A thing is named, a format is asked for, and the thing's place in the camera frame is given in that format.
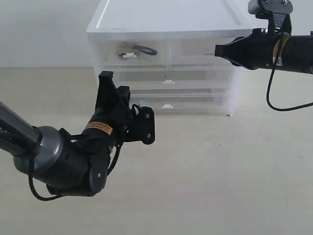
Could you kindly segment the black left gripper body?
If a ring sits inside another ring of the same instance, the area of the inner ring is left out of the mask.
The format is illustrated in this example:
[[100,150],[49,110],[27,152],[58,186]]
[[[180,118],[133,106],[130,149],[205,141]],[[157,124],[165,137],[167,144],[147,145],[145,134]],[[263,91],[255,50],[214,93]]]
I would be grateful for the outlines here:
[[84,152],[111,153],[121,144],[132,115],[131,112],[119,113],[116,105],[111,110],[95,109],[82,132]]

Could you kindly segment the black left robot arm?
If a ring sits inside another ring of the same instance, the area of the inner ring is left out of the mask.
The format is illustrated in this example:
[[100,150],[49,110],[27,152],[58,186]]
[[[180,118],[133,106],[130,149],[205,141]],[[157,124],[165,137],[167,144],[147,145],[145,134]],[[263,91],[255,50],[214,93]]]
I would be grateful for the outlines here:
[[113,72],[99,74],[95,111],[79,135],[51,126],[32,126],[5,104],[0,106],[0,147],[13,156],[15,168],[34,187],[43,182],[49,200],[66,196],[92,197],[114,169],[131,122],[130,88],[116,87]]

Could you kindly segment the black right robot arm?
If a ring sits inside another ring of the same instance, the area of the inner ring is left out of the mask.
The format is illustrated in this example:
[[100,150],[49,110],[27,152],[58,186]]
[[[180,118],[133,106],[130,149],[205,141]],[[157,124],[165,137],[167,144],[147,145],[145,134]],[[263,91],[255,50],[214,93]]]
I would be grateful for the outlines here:
[[313,37],[269,35],[265,29],[255,28],[249,36],[216,45],[215,56],[248,70],[272,69],[276,64],[277,70],[312,74]]

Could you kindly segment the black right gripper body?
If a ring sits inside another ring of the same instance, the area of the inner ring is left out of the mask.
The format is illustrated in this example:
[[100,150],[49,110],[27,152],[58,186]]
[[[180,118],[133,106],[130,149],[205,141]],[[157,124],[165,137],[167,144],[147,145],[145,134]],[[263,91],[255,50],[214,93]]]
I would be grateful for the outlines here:
[[249,36],[237,37],[235,42],[239,45],[235,52],[240,61],[234,65],[248,70],[271,69],[273,50],[280,38],[280,31],[268,35],[266,30],[261,31],[261,28],[254,29]]

